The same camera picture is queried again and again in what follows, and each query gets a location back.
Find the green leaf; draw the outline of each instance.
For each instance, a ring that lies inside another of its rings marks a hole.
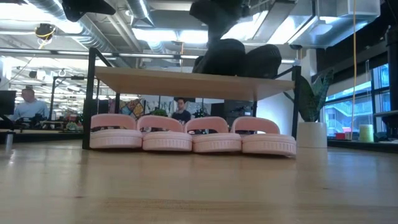
[[[286,93],[286,92],[284,92],[284,95],[294,103],[293,97],[291,97],[291,96],[290,96],[288,93]]]
[[[306,122],[314,122],[317,118],[317,105],[315,104],[316,98],[313,94],[312,88],[308,81],[303,77],[299,76],[300,79],[300,96],[298,101],[298,110],[300,111],[301,117]]]
[[[316,104],[317,104],[317,110],[320,111],[323,106],[325,105],[326,101],[326,96],[328,94],[329,86],[331,85],[333,81],[333,75],[334,71],[329,70],[327,74],[322,78],[322,86],[317,86],[317,90],[314,90],[314,94],[317,98]]]

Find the shelf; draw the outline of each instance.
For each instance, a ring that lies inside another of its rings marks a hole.
[[[96,67],[95,75],[117,93],[224,100],[262,100],[294,88],[293,81]]]

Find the wooden table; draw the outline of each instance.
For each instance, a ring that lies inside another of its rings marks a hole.
[[[63,121],[41,121],[40,124],[44,126],[45,124],[61,124],[62,130],[64,130]]]
[[[0,160],[0,223],[395,224],[398,155],[82,151],[14,144]]]
[[[293,81],[264,78],[111,67],[95,72],[117,93],[256,101],[294,88]]]

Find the white plant pot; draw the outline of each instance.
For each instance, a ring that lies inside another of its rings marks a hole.
[[[326,124],[319,122],[299,123],[297,128],[297,147],[327,148]]]

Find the black cable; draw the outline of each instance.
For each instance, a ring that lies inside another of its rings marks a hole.
[[[396,13],[394,12],[394,10],[391,7],[390,0],[386,0],[386,3],[388,5],[388,8],[391,10],[391,14],[394,17],[394,20],[396,21],[396,24],[398,25],[397,15],[396,15]]]

